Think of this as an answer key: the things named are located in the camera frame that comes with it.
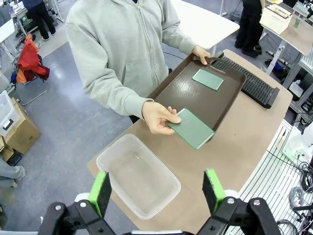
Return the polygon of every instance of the screw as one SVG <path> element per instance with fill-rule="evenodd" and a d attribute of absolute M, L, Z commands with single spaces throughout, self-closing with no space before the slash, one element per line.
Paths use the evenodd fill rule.
<path fill-rule="evenodd" d="M 258 206 L 258 205 L 260 205 L 260 201 L 259 200 L 254 200 L 253 204 Z"/>
<path fill-rule="evenodd" d="M 234 202 L 235 202 L 235 200 L 233 198 L 229 198 L 227 200 L 227 203 L 229 203 L 229 204 L 234 204 Z"/>

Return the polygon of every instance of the gray floor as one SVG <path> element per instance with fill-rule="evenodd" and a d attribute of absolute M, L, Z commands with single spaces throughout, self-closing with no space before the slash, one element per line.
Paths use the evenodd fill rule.
<path fill-rule="evenodd" d="M 210 0 L 209 3 L 205 0 L 189 1 L 216 13 L 221 3 L 220 0 Z M 226 1 L 226 11 L 232 11 L 237 4 L 237 1 Z M 277 48 L 279 40 L 273 35 L 271 38 L 261 41 L 263 49 L 273 51 Z M 234 43 L 235 35 L 231 35 L 218 45 L 218 50 L 228 48 L 242 55 L 234 48 Z M 185 57 L 165 45 L 163 50 Z M 293 60 L 294 49 L 289 47 L 287 51 L 287 57 Z M 245 58 L 261 67 L 270 57 L 263 54 L 257 59 Z M 171 68 L 181 62 L 169 54 L 165 54 L 165 59 Z M 128 117 L 101 107 L 83 94 L 68 43 L 44 58 L 44 65 L 51 69 L 50 78 L 45 83 L 49 91 L 25 106 L 42 136 L 20 161 L 27 175 L 15 189 L 15 203 L 4 208 L 8 216 L 6 230 L 35 231 L 40 225 L 40 216 L 44 215 L 50 203 L 61 201 L 69 205 L 77 194 L 89 191 L 93 177 L 86 168 L 87 162 L 131 125 Z M 27 88 L 38 92 L 36 86 L 38 83 Z M 289 113 L 286 118 L 292 119 L 293 114 Z M 135 228 L 113 202 L 109 204 L 106 219 L 118 234 Z"/>

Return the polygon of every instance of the brown tray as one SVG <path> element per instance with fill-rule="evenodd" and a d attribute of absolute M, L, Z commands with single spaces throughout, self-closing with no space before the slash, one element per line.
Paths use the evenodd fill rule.
<path fill-rule="evenodd" d="M 195 55 L 190 54 L 149 95 L 149 98 L 165 107 L 171 106 L 177 111 L 182 108 L 189 109 L 216 132 L 240 92 L 246 76 L 227 66 L 228 64 L 220 58 L 206 60 L 207 66 L 203 65 Z M 227 66 L 225 71 L 211 66 L 211 63 L 216 60 Z M 199 69 L 224 79 L 217 91 L 192 80 Z"/>

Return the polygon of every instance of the gray hoodie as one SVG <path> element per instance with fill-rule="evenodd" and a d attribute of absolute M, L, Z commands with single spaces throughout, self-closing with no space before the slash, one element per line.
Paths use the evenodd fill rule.
<path fill-rule="evenodd" d="M 121 115 L 142 118 L 146 97 L 168 75 L 161 42 L 190 54 L 171 0 L 78 0 L 67 36 L 84 92 Z"/>

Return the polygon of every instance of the white plastic bin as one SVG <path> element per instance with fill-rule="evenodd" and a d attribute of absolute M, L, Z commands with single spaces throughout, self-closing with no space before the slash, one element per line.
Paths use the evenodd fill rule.
<path fill-rule="evenodd" d="M 277 4 L 266 6 L 260 24 L 277 34 L 281 34 L 289 25 L 292 13 Z"/>
<path fill-rule="evenodd" d="M 0 135 L 6 136 L 19 119 L 18 112 L 13 107 L 8 93 L 4 90 L 0 93 Z"/>
<path fill-rule="evenodd" d="M 180 191 L 175 175 L 135 135 L 126 134 L 97 158 L 111 186 L 141 219 L 150 219 Z"/>

